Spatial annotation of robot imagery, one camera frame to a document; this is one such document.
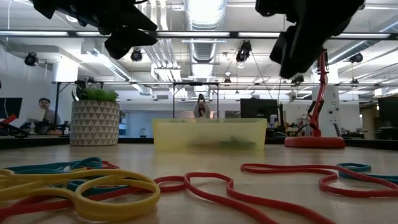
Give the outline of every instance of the ceiling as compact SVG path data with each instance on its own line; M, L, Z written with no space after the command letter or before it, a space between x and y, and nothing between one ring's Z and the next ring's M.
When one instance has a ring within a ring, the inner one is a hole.
M20 2L15 0L10 4L10 0L0 0L0 29L8 29L9 27L14 30L96 30L96 28L91 26L81 27L77 23L70 22L65 15L60 13L56 13L53 19L48 20L35 11L33 7L29 5L29 1L19 1ZM377 27L389 19L396 17L398 21L398 0L367 0L366 4L368 8L358 11L355 14L345 32L377 32ZM186 30L183 0L168 0L167 5L167 24L169 29ZM275 15L270 18L261 17L255 11L253 5L253 0L228 1L223 30L279 32L291 25L285 22L284 17L281 15ZM69 38L10 38L8 42L6 42L5 39L0 39L0 43L9 45L11 51L12 46L32 45L37 48L43 45L56 46L73 55L80 61L79 63L83 67L79 69L79 75L92 76L98 80L114 80L114 75L108 68L98 62L90 60L87 54L81 54L81 43L83 41L84 39ZM104 39L95 39L94 41L98 45L102 45ZM182 43L181 39L172 39L171 41L178 65L182 70L181 76L182 78L188 78L192 75L188 44ZM237 68L236 62L234 61L234 55L240 47L242 40L228 39L218 44L215 66L209 81L217 80L222 82L225 78L225 72L230 72L233 82L237 80L236 77L239 82L260 82L262 79L271 83L279 82L279 65L269 60L269 54L275 44L275 40L254 39L250 41L254 55L248 58L244 68ZM328 49L329 54L332 54L348 44L352 44L352 41L329 40L325 43L325 48ZM361 75L370 74L393 63L397 63L398 50L396 50L396 47L396 41L382 41L363 50L361 53L364 56L364 60L361 64L354 65L353 70L351 69L350 63L340 62L336 64L339 68L340 81L348 82L353 76L360 77ZM15 50L14 54L24 57L26 52ZM48 54L48 52L39 52L38 50L38 56L41 59L56 62L62 54ZM150 75L152 62L145 54L141 62L132 62L130 56L126 55L119 60L118 63L123 69L131 72L135 80L153 80ZM390 70L368 78L364 80L364 82L383 82L384 80L392 80L394 77L398 78L398 72ZM305 81L312 81L310 72L305 74ZM365 88L365 90L371 91L372 88Z

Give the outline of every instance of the yellow rubber band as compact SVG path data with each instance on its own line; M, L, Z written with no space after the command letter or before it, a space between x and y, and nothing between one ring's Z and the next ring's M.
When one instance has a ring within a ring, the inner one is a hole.
M1 183L8 186L0 188L0 201L38 195L65 197L73 202L77 214L91 221L120 222L145 215L154 208L160 199L159 186L152 179L126 170L101 169L73 171L64 174L15 174L11 170L0 169L0 175L4 177L1 179ZM81 184L75 192L46 187L53 184L64 184L71 179L96 175L104 177L88 180ZM129 185L150 190L153 194L144 200L116 204L92 201L81 195L84 191L101 185Z

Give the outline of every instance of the person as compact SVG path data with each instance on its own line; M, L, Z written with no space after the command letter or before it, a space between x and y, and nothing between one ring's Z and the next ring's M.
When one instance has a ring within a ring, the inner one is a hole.
M198 101L193 107L193 115L195 118L210 118L211 110L202 94L199 94Z
M39 99L39 107L45 110L43 121L48 121L49 124L54 123L55 111L50 109L51 101L47 98ZM57 123L60 123L60 115L57 114Z

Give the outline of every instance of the air duct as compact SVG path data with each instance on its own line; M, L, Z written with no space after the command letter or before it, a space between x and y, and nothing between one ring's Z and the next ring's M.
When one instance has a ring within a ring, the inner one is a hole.
M226 14L227 0L184 0L185 16L189 30L216 31L221 30ZM189 46L191 62L214 62L217 44L192 43ZM213 65L191 65L194 76L208 78L213 73ZM196 86L195 91L203 91L203 87Z
M389 19L382 25L376 27L373 32L398 32L398 16L394 16ZM329 55L329 64L333 65L342 60L345 60L351 56L354 56L360 53L362 50L365 50L373 45L379 43L381 40L364 40L364 41L353 41L352 43L342 47L341 49L333 52Z

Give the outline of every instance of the computer monitor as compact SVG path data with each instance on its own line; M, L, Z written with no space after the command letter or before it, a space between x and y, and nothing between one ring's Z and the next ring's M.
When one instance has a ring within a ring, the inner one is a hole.
M0 119L6 119L13 114L19 118L21 106L22 98L0 98Z
M398 97L390 96L379 98L379 115L380 120L384 122L389 122L392 127L398 128Z
M241 99L241 118L266 118L278 115L277 100L260 100L256 98Z

